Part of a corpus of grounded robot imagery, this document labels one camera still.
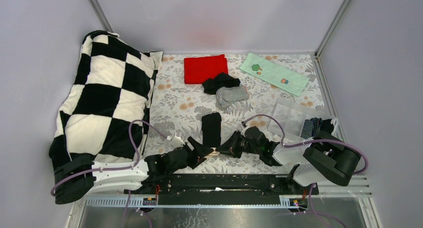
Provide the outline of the black underwear beige waistband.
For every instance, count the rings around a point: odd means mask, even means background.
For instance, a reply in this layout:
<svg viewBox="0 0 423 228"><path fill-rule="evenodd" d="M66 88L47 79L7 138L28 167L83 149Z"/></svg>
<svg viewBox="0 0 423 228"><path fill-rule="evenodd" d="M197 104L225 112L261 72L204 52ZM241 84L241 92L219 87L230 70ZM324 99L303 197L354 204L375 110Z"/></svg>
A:
<svg viewBox="0 0 423 228"><path fill-rule="evenodd" d="M221 145L221 115L218 112L202 117L203 145L218 148Z"/></svg>

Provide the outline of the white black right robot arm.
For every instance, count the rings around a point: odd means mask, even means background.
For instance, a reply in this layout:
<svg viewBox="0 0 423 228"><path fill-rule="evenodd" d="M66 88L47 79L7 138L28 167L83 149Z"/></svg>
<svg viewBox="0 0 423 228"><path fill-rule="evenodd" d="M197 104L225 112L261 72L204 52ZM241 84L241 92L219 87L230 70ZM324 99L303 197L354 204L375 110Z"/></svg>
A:
<svg viewBox="0 0 423 228"><path fill-rule="evenodd" d="M281 143L269 140L256 127L235 131L216 151L235 158L243 153L256 154L268 166L292 164L286 187L293 194L323 181L347 186L364 157L356 148L325 131L300 143Z"/></svg>

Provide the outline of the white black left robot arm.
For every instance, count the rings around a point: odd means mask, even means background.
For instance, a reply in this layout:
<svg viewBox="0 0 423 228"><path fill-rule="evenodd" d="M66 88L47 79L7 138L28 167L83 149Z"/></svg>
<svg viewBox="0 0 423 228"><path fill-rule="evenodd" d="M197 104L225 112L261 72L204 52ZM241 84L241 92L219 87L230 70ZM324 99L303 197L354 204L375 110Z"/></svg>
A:
<svg viewBox="0 0 423 228"><path fill-rule="evenodd" d="M75 202L91 193L129 190L147 194L155 181L174 172L199 166L208 157L216 155L210 148L192 137L174 150L150 155L133 162L102 163L79 157L54 170L55 185L51 194L57 205Z"/></svg>

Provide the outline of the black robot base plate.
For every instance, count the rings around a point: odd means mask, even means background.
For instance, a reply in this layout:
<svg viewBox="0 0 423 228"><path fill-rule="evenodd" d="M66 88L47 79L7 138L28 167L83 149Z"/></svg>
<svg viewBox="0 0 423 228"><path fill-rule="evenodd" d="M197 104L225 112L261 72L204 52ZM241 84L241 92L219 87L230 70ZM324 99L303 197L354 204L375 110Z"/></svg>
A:
<svg viewBox="0 0 423 228"><path fill-rule="evenodd" d="M258 191L275 195L303 195L310 187L301 187L286 175L275 174L171 174L150 176L132 194L180 194L187 191Z"/></svg>

